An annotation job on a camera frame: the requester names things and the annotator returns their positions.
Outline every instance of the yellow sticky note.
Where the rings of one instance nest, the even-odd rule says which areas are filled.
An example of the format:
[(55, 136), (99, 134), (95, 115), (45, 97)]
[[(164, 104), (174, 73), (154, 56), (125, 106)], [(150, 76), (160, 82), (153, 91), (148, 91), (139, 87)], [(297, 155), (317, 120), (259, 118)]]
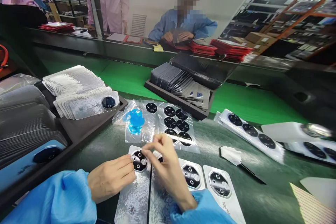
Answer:
[(154, 51), (163, 51), (163, 48), (162, 46), (159, 44), (159, 45), (153, 45), (154, 46)]

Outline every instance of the green conveyor belt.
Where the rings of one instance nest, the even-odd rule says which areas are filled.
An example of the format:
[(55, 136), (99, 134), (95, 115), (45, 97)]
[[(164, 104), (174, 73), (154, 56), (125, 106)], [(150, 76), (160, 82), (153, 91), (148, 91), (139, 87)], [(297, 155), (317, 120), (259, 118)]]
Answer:
[[(69, 59), (61, 55), (57, 59), (43, 57), (41, 60), (51, 73), (75, 65), (83, 65), (102, 78), (112, 89), (150, 99), (163, 100), (144, 87), (145, 81), (150, 78), (152, 68), (100, 58), (75, 57)], [(308, 122), (272, 92), (230, 83), (224, 83), (217, 90), (211, 112), (222, 112), (226, 108), (244, 120), (259, 124), (286, 121)]]

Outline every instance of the blue sleeve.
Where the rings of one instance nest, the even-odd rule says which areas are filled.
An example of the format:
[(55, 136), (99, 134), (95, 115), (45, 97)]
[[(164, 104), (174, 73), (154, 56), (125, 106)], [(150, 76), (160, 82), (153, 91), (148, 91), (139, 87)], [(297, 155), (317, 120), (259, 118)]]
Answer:
[(170, 213), (173, 224), (236, 224), (217, 204), (208, 189), (191, 193), (197, 201), (197, 208), (181, 213), (178, 205), (174, 203)]
[(206, 37), (211, 37), (217, 28), (217, 22), (211, 21), (205, 18), (202, 22), (195, 24), (195, 37), (194, 39), (203, 39)]
[(167, 14), (161, 16), (160, 21), (154, 26), (154, 29), (149, 33), (148, 38), (153, 41), (159, 41), (164, 35)]
[(82, 169), (51, 176), (30, 191), (1, 224), (96, 223), (97, 209), (87, 177)]

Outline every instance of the green table surface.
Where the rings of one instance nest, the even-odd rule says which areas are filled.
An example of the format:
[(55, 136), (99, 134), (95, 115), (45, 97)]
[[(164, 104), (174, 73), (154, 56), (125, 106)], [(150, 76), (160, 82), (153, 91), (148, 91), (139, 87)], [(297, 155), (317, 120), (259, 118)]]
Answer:
[[(121, 93), (126, 99), (146, 99)], [(289, 183), (302, 189), (299, 181), (305, 177), (336, 179), (335, 167), (307, 159), (290, 151), (285, 152), (280, 164), (253, 145), (213, 121), (214, 114), (203, 121), (194, 122), (196, 142), (200, 154), (177, 150), (179, 158), (209, 165), (229, 173), (247, 224), (301, 223), (298, 202)], [(61, 170), (84, 169), (90, 172), (101, 163), (127, 154), (130, 145), (125, 143), (125, 124), (108, 125), (95, 139), (70, 158)], [(219, 156), (221, 146), (234, 147), (242, 152), (242, 162), (262, 178), (267, 185), (257, 182), (248, 173)], [(118, 195), (97, 205), (98, 218), (114, 223)]]

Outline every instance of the hand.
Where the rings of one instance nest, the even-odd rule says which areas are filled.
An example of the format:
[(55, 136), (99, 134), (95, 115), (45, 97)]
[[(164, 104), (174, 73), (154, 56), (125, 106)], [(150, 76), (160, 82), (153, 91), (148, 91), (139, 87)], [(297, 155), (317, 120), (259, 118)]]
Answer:
[(96, 28), (91, 25), (84, 25), (84, 27), (90, 31), (96, 30)]
[(92, 200), (96, 204), (116, 195), (134, 180), (135, 172), (130, 154), (102, 163), (87, 178)]
[(186, 41), (189, 39), (193, 39), (194, 35), (189, 31), (185, 31), (185, 32), (180, 33), (178, 37), (179, 37), (178, 42), (182, 42), (182, 41)]
[(123, 21), (124, 23), (124, 34), (127, 34), (127, 21)]
[[(162, 154), (162, 163), (150, 151), (153, 148)], [(195, 209), (197, 202), (189, 192), (179, 158), (173, 146), (173, 140), (167, 134), (155, 135), (153, 142), (142, 148), (142, 153), (155, 167), (164, 187), (173, 196), (180, 209), (182, 211)]]
[(173, 34), (169, 31), (165, 35), (163, 35), (161, 38), (166, 40), (167, 42), (172, 42), (173, 41)]

